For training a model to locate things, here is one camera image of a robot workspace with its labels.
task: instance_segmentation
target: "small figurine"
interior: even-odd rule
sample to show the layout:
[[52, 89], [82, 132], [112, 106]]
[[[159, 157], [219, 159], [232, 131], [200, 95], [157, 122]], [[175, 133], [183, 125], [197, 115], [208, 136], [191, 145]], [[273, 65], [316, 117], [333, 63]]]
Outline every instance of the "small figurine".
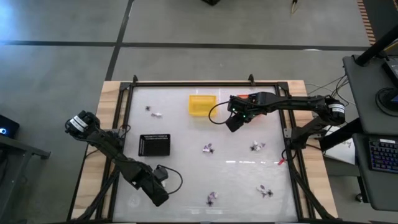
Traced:
[[218, 193], [217, 192], [212, 192], [207, 196], [207, 202], [206, 204], [211, 207], [214, 204], [214, 200], [216, 200], [218, 197]]
[[266, 192], [266, 188], [263, 185], [260, 185], [260, 187], [257, 187], [257, 190], [261, 193], [262, 197], [264, 198], [266, 195], [268, 195], [268, 197], [272, 197], [274, 195], [274, 193], [271, 190], [268, 190]]
[[214, 153], [215, 149], [213, 149], [213, 148], [211, 147], [211, 143], [209, 143], [209, 144], [207, 144], [207, 145], [203, 148], [202, 151], [203, 151], [203, 152]]
[[250, 146], [250, 150], [252, 150], [252, 151], [260, 151], [260, 149], [261, 149], [262, 147], [264, 147], [264, 146], [266, 146], [265, 143], [261, 143], [261, 144], [259, 145], [259, 143], [258, 143], [257, 141], [254, 141], [254, 142], [253, 142], [253, 145]]
[[161, 113], [152, 113], [151, 116], [155, 116], [157, 118], [161, 118], [162, 114]]

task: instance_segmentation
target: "paper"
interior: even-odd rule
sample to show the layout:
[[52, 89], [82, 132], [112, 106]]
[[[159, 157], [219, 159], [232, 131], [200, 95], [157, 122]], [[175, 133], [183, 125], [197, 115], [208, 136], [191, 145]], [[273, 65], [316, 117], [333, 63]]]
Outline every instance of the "paper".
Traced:
[[[339, 130], [339, 127], [331, 127], [326, 135], [329, 135], [335, 131]], [[349, 139], [344, 141], [333, 148], [326, 151], [325, 156], [336, 159], [341, 162], [346, 162], [352, 165], [355, 165], [355, 146], [353, 139]]]

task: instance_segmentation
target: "gray floor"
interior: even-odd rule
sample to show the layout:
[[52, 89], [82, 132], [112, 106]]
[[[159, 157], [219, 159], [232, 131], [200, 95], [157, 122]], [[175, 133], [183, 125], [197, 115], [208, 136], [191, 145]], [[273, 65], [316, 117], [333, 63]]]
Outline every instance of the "gray floor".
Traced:
[[[0, 0], [0, 40], [114, 42], [126, 5], [127, 0]], [[136, 0], [124, 41], [369, 45], [355, 0], [302, 0], [293, 16], [289, 11], [288, 0], [222, 0], [216, 7], [199, 0]], [[85, 145], [65, 134], [63, 124], [80, 110], [95, 111], [112, 51], [0, 46], [0, 114], [21, 124], [18, 139], [53, 152], [48, 161], [31, 162], [15, 218], [30, 223], [66, 219]], [[241, 80], [252, 73], [258, 80], [322, 85], [343, 75], [343, 56], [359, 53], [122, 48], [113, 80], [131, 80], [133, 75], [140, 80]], [[340, 93], [353, 101], [349, 86]], [[349, 105], [348, 121], [357, 116]], [[333, 171], [336, 166], [328, 163], [327, 168]], [[355, 203], [354, 177], [333, 177], [330, 182], [341, 218], [398, 220], [398, 213]]]

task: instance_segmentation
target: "yellow bin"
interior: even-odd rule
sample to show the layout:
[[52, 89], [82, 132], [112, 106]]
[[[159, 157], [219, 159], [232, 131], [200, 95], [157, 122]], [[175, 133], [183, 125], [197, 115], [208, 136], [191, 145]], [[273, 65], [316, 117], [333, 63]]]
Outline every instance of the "yellow bin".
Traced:
[[[189, 95], [189, 113], [194, 116], [208, 116], [209, 111], [217, 104], [215, 95]], [[211, 116], [217, 114], [217, 108], [211, 112]]]

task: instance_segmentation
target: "keyboard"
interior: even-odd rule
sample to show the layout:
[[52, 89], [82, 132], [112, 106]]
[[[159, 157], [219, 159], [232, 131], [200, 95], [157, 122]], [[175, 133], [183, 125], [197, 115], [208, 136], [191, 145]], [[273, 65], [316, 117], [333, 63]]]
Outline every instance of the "keyboard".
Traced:
[[398, 174], [398, 144], [393, 140], [370, 139], [370, 169]]

